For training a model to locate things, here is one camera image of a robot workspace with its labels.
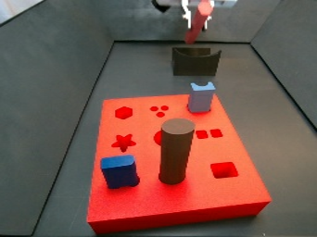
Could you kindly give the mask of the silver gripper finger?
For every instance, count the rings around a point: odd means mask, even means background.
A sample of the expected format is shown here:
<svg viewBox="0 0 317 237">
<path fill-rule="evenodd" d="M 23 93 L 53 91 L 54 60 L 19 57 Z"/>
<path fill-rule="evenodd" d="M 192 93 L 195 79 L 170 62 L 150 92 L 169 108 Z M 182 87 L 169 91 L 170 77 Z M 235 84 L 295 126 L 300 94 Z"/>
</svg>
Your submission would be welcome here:
<svg viewBox="0 0 317 237">
<path fill-rule="evenodd" d="M 213 0 L 204 0 L 205 3 L 205 15 L 207 15 L 207 19 L 205 19 L 205 24 L 203 27 L 203 31 L 207 31 L 209 28 L 209 21 L 212 20 L 212 13 L 215 10 L 215 1 Z"/>
<path fill-rule="evenodd" d="M 191 0 L 181 0 L 181 5 L 184 9 L 182 18 L 188 20 L 188 29 L 192 28 L 192 11 L 189 9 Z"/>
</svg>

